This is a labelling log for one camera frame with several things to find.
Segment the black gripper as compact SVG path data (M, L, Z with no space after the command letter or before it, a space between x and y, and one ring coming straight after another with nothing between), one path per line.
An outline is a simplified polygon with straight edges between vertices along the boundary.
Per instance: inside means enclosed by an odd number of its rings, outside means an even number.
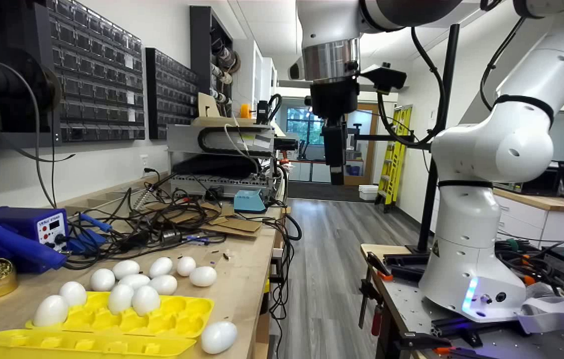
M355 78L317 82L311 86L311 106L319 118L339 120L357 108L359 84ZM327 122L323 128L325 162L331 166L331 182L345 184L345 122Z

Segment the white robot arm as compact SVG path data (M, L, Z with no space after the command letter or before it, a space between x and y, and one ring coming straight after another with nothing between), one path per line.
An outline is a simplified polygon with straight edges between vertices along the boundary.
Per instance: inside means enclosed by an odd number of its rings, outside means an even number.
M347 46L367 32L397 32L449 17L463 0L295 0L307 56ZM524 19L552 29L501 82L491 114L439 132L435 248L419 282L439 308L475 324L517 320L530 290L495 256L501 222L493 188L538 178L550 164L550 126L564 106L564 0L515 0Z

